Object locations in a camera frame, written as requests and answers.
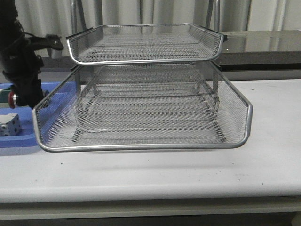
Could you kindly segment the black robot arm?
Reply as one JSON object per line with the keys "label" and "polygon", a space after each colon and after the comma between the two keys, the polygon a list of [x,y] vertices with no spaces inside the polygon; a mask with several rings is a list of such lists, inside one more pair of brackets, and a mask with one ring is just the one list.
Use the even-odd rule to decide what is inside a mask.
{"label": "black robot arm", "polygon": [[14,0],[0,2],[0,67],[5,78],[13,83],[13,92],[34,108],[43,98],[41,80],[38,79],[41,58],[31,49],[22,25],[17,20]]}

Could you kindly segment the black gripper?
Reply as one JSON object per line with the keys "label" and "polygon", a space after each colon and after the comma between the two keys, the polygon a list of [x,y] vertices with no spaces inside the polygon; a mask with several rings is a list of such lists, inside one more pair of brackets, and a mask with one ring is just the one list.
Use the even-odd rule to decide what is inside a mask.
{"label": "black gripper", "polygon": [[38,78],[44,63],[39,55],[2,56],[4,77],[12,83],[11,89],[21,98],[21,103],[33,109],[43,98],[41,80]]}

